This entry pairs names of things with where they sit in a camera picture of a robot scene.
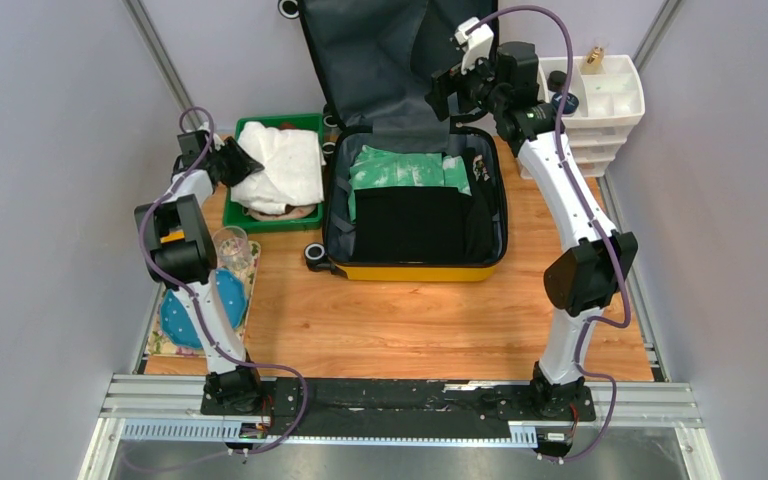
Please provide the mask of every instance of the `suitcase lid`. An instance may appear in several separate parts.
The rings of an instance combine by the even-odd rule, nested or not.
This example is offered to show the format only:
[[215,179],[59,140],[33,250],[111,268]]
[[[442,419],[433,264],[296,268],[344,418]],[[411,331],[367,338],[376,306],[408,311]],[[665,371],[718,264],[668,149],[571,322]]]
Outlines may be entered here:
[[[451,42],[458,25],[483,18],[497,0],[300,0],[299,13],[316,75],[337,124],[375,134],[448,135],[425,95],[431,77],[462,59]],[[498,32],[498,22],[490,24]],[[498,33],[494,38],[494,49]],[[456,95],[450,111],[458,112]],[[472,122],[486,112],[462,112]]]

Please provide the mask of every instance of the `white drawer organizer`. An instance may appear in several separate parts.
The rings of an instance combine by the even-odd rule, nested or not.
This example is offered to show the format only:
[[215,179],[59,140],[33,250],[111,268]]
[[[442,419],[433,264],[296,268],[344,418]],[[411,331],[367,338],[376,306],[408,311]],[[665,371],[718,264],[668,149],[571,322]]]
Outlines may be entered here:
[[[606,56],[599,73],[592,75],[581,74],[582,58],[573,60],[570,83],[570,92],[579,100],[578,110],[564,116],[564,125],[582,175],[601,177],[646,110],[643,88],[628,55]],[[555,70],[566,72],[566,63],[565,57],[540,59],[541,100],[551,99],[552,96],[545,93],[554,94],[544,92],[548,74]],[[520,165],[520,176],[531,178],[523,165]]]

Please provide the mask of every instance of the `green tray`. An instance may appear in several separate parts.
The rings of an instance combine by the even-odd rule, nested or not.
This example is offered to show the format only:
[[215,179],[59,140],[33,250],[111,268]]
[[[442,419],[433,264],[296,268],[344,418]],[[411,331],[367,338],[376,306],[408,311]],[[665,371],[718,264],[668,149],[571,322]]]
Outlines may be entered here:
[[[241,118],[237,122],[235,137],[239,138],[246,122],[260,122],[265,127],[278,128],[283,123],[291,123],[299,130],[313,130],[319,134],[319,143],[322,143],[325,131],[322,125],[322,114],[309,113],[302,115],[279,115],[273,117]],[[322,204],[310,215],[295,220],[276,220],[274,222],[261,222],[245,214],[245,208],[237,202],[231,201],[231,190],[225,194],[225,213],[222,215],[222,224],[236,226],[247,233],[269,232],[293,232],[297,230],[314,230],[322,226]]]

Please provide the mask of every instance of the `green fabric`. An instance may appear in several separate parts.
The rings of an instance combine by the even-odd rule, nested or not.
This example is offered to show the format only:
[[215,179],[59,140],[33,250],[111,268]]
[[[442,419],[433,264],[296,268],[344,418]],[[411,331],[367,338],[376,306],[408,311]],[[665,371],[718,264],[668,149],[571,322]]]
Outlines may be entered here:
[[446,157],[443,159],[443,177],[447,187],[455,187],[459,192],[472,196],[469,180],[466,178],[466,166],[461,157]]
[[357,217],[355,190],[383,187],[455,187],[471,195],[461,157],[439,153],[393,153],[364,145],[349,168],[349,216]]

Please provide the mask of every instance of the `white wall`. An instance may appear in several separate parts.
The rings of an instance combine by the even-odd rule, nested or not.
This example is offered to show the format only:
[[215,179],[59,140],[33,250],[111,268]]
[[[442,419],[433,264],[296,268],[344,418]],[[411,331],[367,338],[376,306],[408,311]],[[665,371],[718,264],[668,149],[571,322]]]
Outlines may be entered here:
[[768,2],[688,1],[609,170],[674,380],[724,478],[768,478]]
[[0,2],[0,479],[74,479],[153,289],[178,109],[121,2]]
[[[633,54],[662,1],[531,3],[561,15],[576,53],[583,55],[597,37],[609,41],[610,53]],[[280,16],[277,1],[210,0],[198,6],[191,0],[143,3],[193,102],[209,108],[223,130],[233,131],[240,117],[316,112],[325,104],[301,25]],[[520,3],[502,0],[499,6]],[[537,44],[540,55],[564,53],[563,37],[555,24],[536,13],[504,17],[501,32],[502,41]]]

